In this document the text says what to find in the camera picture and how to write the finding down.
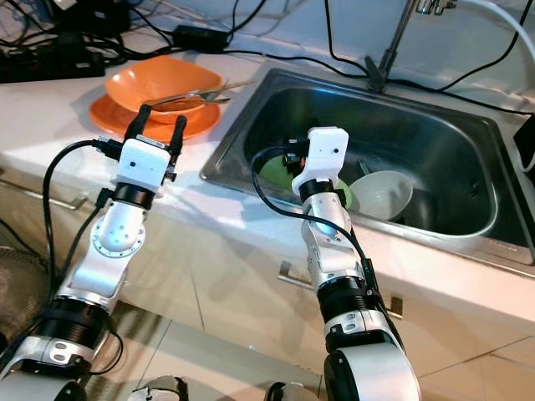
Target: stainless steel sink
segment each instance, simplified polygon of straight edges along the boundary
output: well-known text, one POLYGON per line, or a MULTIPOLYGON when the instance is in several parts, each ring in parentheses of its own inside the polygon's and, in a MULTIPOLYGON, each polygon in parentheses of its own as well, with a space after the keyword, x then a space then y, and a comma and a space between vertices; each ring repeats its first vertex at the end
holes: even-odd
MULTIPOLYGON (((349 133, 346 183, 363 175, 361 161, 371 171, 401 171, 415 187, 398 220, 349 209, 354 223, 535 277, 535 224, 498 128, 486 118, 271 69, 201 176, 253 193, 255 153, 332 125, 349 133)), ((288 190, 262 185, 272 198, 299 203, 288 190)))

